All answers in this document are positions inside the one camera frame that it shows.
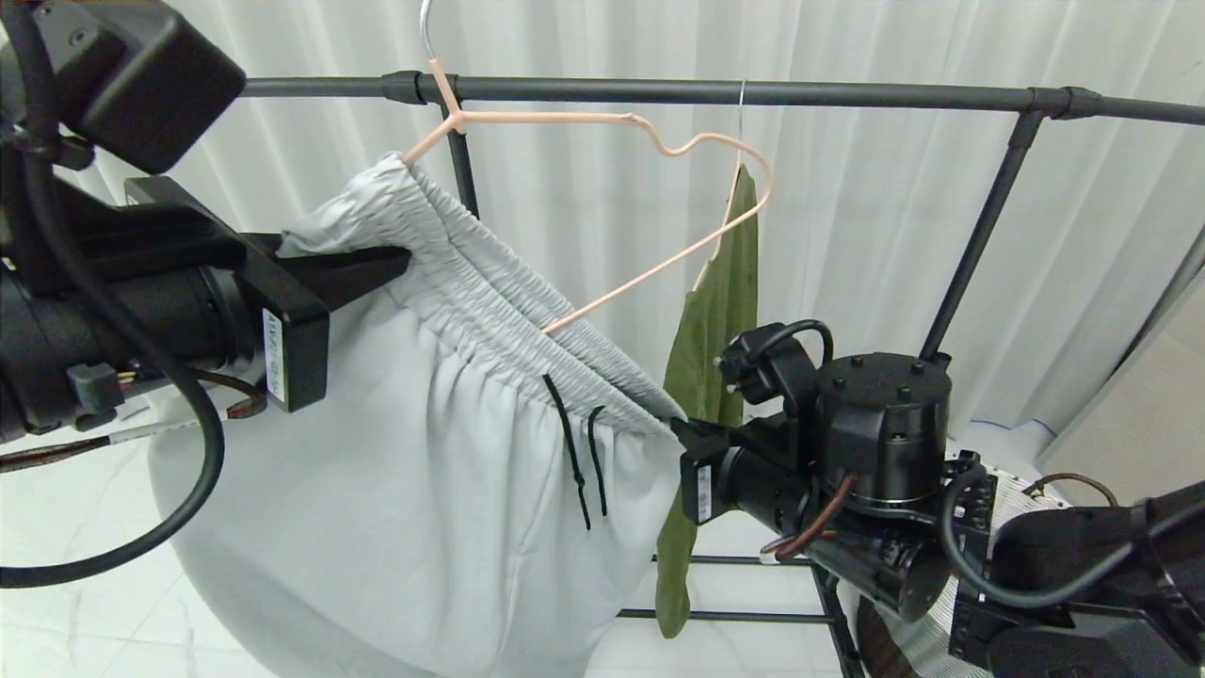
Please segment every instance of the drawstring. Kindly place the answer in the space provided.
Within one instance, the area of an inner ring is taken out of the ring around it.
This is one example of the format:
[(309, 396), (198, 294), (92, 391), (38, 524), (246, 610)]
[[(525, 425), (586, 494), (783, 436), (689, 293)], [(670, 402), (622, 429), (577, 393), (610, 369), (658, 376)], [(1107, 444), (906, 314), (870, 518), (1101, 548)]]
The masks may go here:
[(599, 464), (599, 450), (598, 446), (594, 444), (594, 420), (599, 418), (599, 413), (606, 406), (599, 406), (590, 412), (589, 423), (586, 425), (587, 436), (590, 440), (590, 458), (594, 460), (594, 476), (599, 479), (599, 501), (602, 505), (602, 515), (606, 515), (606, 489), (602, 488), (602, 465)]
[[(557, 406), (557, 414), (560, 415), (560, 426), (565, 431), (565, 443), (569, 447), (569, 464), (574, 467), (574, 483), (577, 484), (577, 500), (582, 505), (582, 518), (586, 520), (586, 530), (589, 531), (590, 512), (586, 507), (586, 478), (582, 476), (582, 467), (577, 464), (577, 446), (574, 443), (574, 430), (569, 424), (569, 411), (565, 409), (565, 403), (560, 400), (560, 393), (557, 391), (557, 385), (552, 383), (552, 376), (545, 375), (543, 384), (548, 388), (548, 394), (552, 395), (552, 402)], [(587, 430), (590, 440), (590, 458), (594, 460), (594, 473), (598, 474), (599, 479), (599, 499), (602, 503), (602, 515), (606, 515), (606, 493), (602, 489), (602, 465), (599, 464), (598, 449), (594, 443), (594, 420), (598, 418), (600, 412), (602, 412), (602, 406), (594, 408), (594, 412), (590, 413)]]

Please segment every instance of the white label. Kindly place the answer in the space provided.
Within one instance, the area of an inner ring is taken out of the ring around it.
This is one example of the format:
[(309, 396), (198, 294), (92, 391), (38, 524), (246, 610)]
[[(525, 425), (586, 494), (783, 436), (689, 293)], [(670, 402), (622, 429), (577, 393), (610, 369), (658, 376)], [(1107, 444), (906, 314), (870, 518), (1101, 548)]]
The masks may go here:
[(288, 405), (284, 388), (284, 328), (281, 318), (264, 308), (264, 369), (268, 377), (268, 391), (276, 400)]
[(699, 468), (699, 523), (711, 520), (711, 467)]

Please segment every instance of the black metal rack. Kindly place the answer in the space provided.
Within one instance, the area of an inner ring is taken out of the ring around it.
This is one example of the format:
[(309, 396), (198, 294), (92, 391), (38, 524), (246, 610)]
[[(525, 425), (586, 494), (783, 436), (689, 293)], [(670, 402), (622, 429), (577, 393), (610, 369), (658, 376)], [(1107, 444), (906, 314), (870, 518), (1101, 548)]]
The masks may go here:
[[(1021, 172), (1025, 154), (1045, 119), (1071, 120), (1111, 117), (1205, 126), (1205, 106), (1104, 96), (1081, 87), (1005, 88), (948, 84), (470, 77), (459, 75), (449, 75), (448, 81), (458, 101), (743, 104), (746, 106), (929, 108), (1016, 113), (1017, 122), (1013, 125), (1000, 167), (921, 349), (919, 356), (925, 360), (933, 360), (937, 356), (942, 337), (953, 320), (958, 303), (970, 283), (971, 273), (978, 265), (1009, 193)], [(436, 104), (442, 107), (443, 104), (434, 76), (412, 70), (380, 77), (251, 78), (243, 96), (384, 98), (411, 105)], [(446, 107), (443, 107), (443, 113), (447, 114)], [(449, 136), (449, 148), (460, 201), (474, 214), (480, 214), (468, 138), (453, 132)], [(724, 556), (694, 556), (692, 562), (696, 565), (760, 565), (757, 559)], [(700, 611), (692, 612), (690, 618), (718, 621), (825, 624), (831, 631), (833, 642), (841, 660), (842, 674), (846, 678), (863, 677), (862, 662), (836, 597), (834, 578), (818, 565), (805, 559), (799, 559), (789, 565), (812, 570), (821, 595), (823, 614)], [(619, 617), (649, 619), (653, 617), (653, 611), (625, 609), (621, 612)]]

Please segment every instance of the tiled floor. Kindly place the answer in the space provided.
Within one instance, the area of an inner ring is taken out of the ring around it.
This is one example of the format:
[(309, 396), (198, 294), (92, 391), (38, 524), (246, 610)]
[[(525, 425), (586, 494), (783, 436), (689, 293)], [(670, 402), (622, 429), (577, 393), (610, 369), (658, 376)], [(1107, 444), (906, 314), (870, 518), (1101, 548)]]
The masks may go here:
[[(974, 446), (1006, 449), (1006, 438), (1016, 438), (1006, 434), (983, 429)], [(13, 481), (18, 477), (19, 483)], [(117, 449), (6, 476), (0, 482), (0, 562), (33, 565), (98, 553), (157, 519), (137, 453)], [(700, 531), (695, 553), (751, 555), (769, 538), (752, 519), (730, 514)], [(648, 572), (628, 607), (653, 607), (652, 564)], [(689, 590), (695, 609), (821, 612), (806, 568), (698, 565)], [(208, 612), (170, 549), (77, 584), (4, 591), (0, 676), (272, 678)], [(690, 621), (678, 638), (665, 641), (656, 621), (622, 619), (602, 639), (588, 673), (687, 676), (836, 678), (840, 671), (825, 626)]]

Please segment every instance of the hanger hook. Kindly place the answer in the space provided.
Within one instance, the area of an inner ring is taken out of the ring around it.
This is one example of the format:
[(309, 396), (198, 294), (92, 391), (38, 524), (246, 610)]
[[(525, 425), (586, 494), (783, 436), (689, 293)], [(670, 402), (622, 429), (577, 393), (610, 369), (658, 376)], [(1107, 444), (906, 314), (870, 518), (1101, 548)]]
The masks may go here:
[(736, 99), (736, 138), (745, 140), (745, 83), (741, 79), (741, 95)]
[(418, 10), (418, 30), (423, 35), (423, 47), (427, 48), (427, 59), (435, 60), (435, 49), (431, 47), (431, 31), (427, 25), (431, 16), (431, 0), (423, 0), (423, 6)]

